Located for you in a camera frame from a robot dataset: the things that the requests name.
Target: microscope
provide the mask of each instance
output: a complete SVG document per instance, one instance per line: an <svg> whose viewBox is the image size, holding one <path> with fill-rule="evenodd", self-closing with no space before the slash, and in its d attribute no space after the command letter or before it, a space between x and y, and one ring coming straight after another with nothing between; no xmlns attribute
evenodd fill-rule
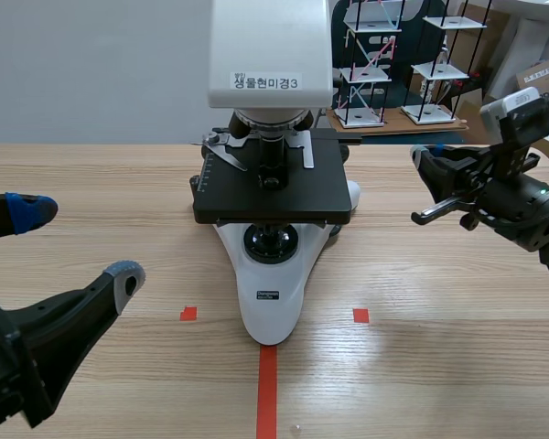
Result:
<svg viewBox="0 0 549 439"><path fill-rule="evenodd" d="M0 194L0 238L37 230L57 212L48 197ZM77 368L144 282L138 263L117 262L83 289L24 309L0 308L0 424L18 412L31 428L48 419Z"/></svg>
<svg viewBox="0 0 549 439"><path fill-rule="evenodd" d="M203 137L193 211L218 232L243 323L263 345L293 331L319 254L360 198L346 179L347 146L310 132L310 109L328 108L333 96L328 8L327 0L212 5L209 103L233 114L227 130Z"/></svg>
<svg viewBox="0 0 549 439"><path fill-rule="evenodd" d="M480 114L492 146L413 148L414 164L437 204L411 218L424 226L456 210L467 212L460 221L464 229L483 223L539 252L549 269L549 185L525 174L541 158L529 149L549 135L549 98L531 87L485 105ZM549 156L549 144L544 148Z"/></svg>

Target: metal rod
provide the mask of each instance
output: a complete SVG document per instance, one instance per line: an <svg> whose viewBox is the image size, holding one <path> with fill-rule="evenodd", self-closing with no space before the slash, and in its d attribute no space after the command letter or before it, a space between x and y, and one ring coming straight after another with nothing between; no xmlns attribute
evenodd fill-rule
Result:
<svg viewBox="0 0 549 439"><path fill-rule="evenodd" d="M436 72L437 59L439 58L439 54L441 53L441 49L443 47L443 37L445 34L446 34L446 31L442 30L439 38L439 45L437 46L436 58L433 61L433 68L431 69L431 78L433 78L433 74Z"/></svg>
<svg viewBox="0 0 549 439"><path fill-rule="evenodd" d="M437 98L439 99L439 96L441 96L441 88L443 87L444 80L441 80L439 82L439 88L437 89Z"/></svg>
<svg viewBox="0 0 549 439"><path fill-rule="evenodd" d="M399 41L399 34L396 34L396 37L393 37L394 38L394 42L393 42L393 53L391 53L391 67L388 69L388 78L390 79L392 76L393 76L393 67L394 67L394 52L396 51L396 45ZM382 117L381 117L381 122L384 122L384 108L386 107L386 96L388 95L388 90L390 89L390 86L391 86L391 83L390 82L387 82L386 84L386 90L384 91L384 104L382 105ZM409 96L409 89L407 88L406 89L406 95L404 96L404 102L406 104L406 99L408 98Z"/></svg>
<svg viewBox="0 0 549 439"><path fill-rule="evenodd" d="M454 37L454 42L451 44L451 49L449 50L449 56L447 57L447 64L449 64L449 61L451 61L451 54L454 53L454 48L456 46L456 42L458 41L458 34L459 34L459 29L456 30L456 36Z"/></svg>
<svg viewBox="0 0 549 439"><path fill-rule="evenodd" d="M492 0L489 0L488 8L486 9L486 15L484 16L484 22L482 23L482 27L479 30L478 41L476 42L476 47L474 47L474 53L472 53L472 58L469 62L468 71L466 72L466 74L468 76L469 76L469 73L472 71L472 67L474 65L474 60L476 59L476 54L478 53L479 42L482 40L482 34L484 33L484 27L483 26L486 24L486 20L488 19L488 13L490 12L490 7L491 6L492 6ZM462 81L461 89L459 90L459 96L457 97L456 105L454 106L454 109L451 112L451 119L452 120L456 118L456 111L458 110L459 101L461 101L460 98L461 98L461 95L463 94L463 91L464 91L464 85L465 84Z"/></svg>
<svg viewBox="0 0 549 439"><path fill-rule="evenodd" d="M431 0L427 2L427 7L425 8L425 15L427 16L429 14L429 6L431 5ZM414 52L415 54L419 53L419 49L421 48L421 41L423 40L423 34L425 33L425 24L426 21L423 20L423 23L421 24L421 33L419 34L419 41L417 42L417 49ZM406 94L404 95L404 106L406 107L406 101L409 98L409 91L411 89L411 83L413 82L413 75L414 75L414 69L413 66L411 66L411 75L409 77L409 85L406 89Z"/></svg>
<svg viewBox="0 0 549 439"><path fill-rule="evenodd" d="M399 18L396 22L396 29L401 28L401 20L403 19L403 12L404 12L404 4L406 3L406 0L403 0L403 3L401 4L401 14L399 14Z"/></svg>
<svg viewBox="0 0 549 439"><path fill-rule="evenodd" d="M343 90L344 90L344 85L347 84L348 82L346 81L345 78L342 77L342 81L341 81L341 88L339 89L339 102L341 102L341 95L343 93ZM348 124L348 118L346 117L346 119L344 120L344 123L345 124Z"/></svg>
<svg viewBox="0 0 549 439"><path fill-rule="evenodd" d="M461 11L461 16L462 17L466 16L466 8L468 7L468 2L469 2L469 0L466 0L466 3L464 3L464 9L463 9L463 11Z"/></svg>
<svg viewBox="0 0 549 439"><path fill-rule="evenodd" d="M491 6L492 6L492 0L489 0L488 7L486 8L486 14L484 15L484 21L482 22L483 26L486 26L486 22L488 21L488 14L490 13Z"/></svg>
<svg viewBox="0 0 549 439"><path fill-rule="evenodd" d="M358 0L358 19L356 21L356 31L358 31L358 26L360 25L361 8L362 8L362 1ZM354 46L351 49L351 60L350 60L350 82L354 80L354 66L355 66L354 56L356 55L356 46L358 46L358 44L356 43L357 40L358 40L358 33L354 32Z"/></svg>
<svg viewBox="0 0 549 439"><path fill-rule="evenodd" d="M348 84L348 95L349 95L349 98L348 98L348 106L346 107L346 126L348 126L348 116L350 115L350 106L351 106L351 88L352 88L352 85L351 84Z"/></svg>
<svg viewBox="0 0 549 439"><path fill-rule="evenodd" d="M384 103L382 104L381 123L384 123L384 110L386 110L386 101L388 99L388 90L390 89L390 82L386 83L386 90L384 90Z"/></svg>
<svg viewBox="0 0 549 439"><path fill-rule="evenodd" d="M427 2L427 8L425 9L425 15L429 14L429 5L431 5L431 0ZM419 53L419 49L421 48L421 41L423 39L423 34L425 33L425 23L426 21L423 20L423 23L421 24L421 33L419 34L419 41L417 42L417 49L414 52L415 55Z"/></svg>
<svg viewBox="0 0 549 439"><path fill-rule="evenodd" d="M408 81L408 84L406 86L406 93L404 94L403 107L406 107L406 101L407 101L407 99L409 99L409 91L411 90L411 84L413 82L413 73L414 73L414 69L413 69L413 67L411 67L411 74L409 75L409 81Z"/></svg>
<svg viewBox="0 0 549 439"><path fill-rule="evenodd" d="M348 51L348 45L350 44L350 28L348 27L348 25L346 25L346 28L348 29L346 31L346 44L344 45L344 49L341 52L341 62L339 64L340 69L344 67L346 61L346 52Z"/></svg>
<svg viewBox="0 0 549 439"><path fill-rule="evenodd" d="M372 108L372 100L374 99L374 88L375 88L375 87L376 87L376 83L373 82L373 83L372 83L372 93L371 93L371 95L370 95L370 105L369 105L370 108Z"/></svg>
<svg viewBox="0 0 549 439"><path fill-rule="evenodd" d="M421 122L421 116L423 115L423 109L425 108L425 101L427 99L427 94L429 93L429 80L425 79L427 84L425 86L425 96L423 96L423 102L421 102L421 111L419 112L419 122Z"/></svg>
<svg viewBox="0 0 549 439"><path fill-rule="evenodd" d="M360 11L362 10L362 0L358 0L358 16L356 17L356 32L360 30Z"/></svg>
<svg viewBox="0 0 549 439"><path fill-rule="evenodd" d="M449 8L449 0L446 1L446 10L444 11L443 16L441 17L441 27L443 27L444 23L446 22L446 16L447 16L447 9Z"/></svg>

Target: wooden table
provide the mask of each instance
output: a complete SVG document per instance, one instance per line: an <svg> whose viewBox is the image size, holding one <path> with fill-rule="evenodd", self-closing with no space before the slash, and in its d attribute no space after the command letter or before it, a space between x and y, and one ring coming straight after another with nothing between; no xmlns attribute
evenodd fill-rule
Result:
<svg viewBox="0 0 549 439"><path fill-rule="evenodd" d="M57 413L0 438L256 437L259 347L234 273L193 220L198 147L0 145L0 192L52 196L43 230L0 240L0 305L83 287L134 259L145 287L86 358ZM362 198L325 250L303 314L278 348L278 438L549 438L549 273L431 204L408 146L352 148ZM549 183L549 161L532 172ZM179 322L186 305L196 322ZM370 309L369 325L352 308Z"/></svg>

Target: microscope base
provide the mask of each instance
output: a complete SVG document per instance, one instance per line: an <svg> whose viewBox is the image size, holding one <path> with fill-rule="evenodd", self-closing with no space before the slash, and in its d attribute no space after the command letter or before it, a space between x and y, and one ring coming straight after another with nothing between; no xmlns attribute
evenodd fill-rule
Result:
<svg viewBox="0 0 549 439"><path fill-rule="evenodd" d="M348 186L354 210L360 200L360 187L353 181ZM288 261L274 265L259 263L246 252L243 237L250 226L228 224L215 228L236 272L246 330L258 343L277 345L295 328L307 279L334 226L294 224L299 237L296 253Z"/></svg>

